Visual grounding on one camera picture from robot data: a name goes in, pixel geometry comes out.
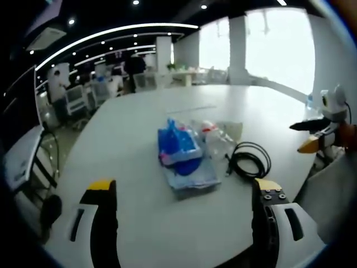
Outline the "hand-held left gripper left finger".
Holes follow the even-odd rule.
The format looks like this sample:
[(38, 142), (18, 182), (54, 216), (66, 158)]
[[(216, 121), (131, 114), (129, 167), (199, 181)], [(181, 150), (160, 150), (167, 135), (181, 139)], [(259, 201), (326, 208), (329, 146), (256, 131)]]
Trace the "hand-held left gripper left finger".
[(120, 267), (114, 179), (91, 183), (54, 223), (46, 251), (61, 267)]

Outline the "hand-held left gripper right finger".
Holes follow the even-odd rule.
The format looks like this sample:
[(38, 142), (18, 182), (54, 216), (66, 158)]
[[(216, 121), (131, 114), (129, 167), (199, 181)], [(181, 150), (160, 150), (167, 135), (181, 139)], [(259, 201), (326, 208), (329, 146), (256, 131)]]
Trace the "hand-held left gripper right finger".
[(316, 222), (277, 183), (252, 184), (251, 267), (308, 267), (325, 248)]

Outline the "person's right hand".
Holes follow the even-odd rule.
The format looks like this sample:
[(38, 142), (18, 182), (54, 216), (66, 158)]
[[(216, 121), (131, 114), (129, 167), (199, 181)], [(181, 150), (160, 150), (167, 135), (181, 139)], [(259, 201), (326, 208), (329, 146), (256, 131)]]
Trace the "person's right hand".
[(356, 125), (341, 124), (336, 144), (348, 151), (356, 151)]

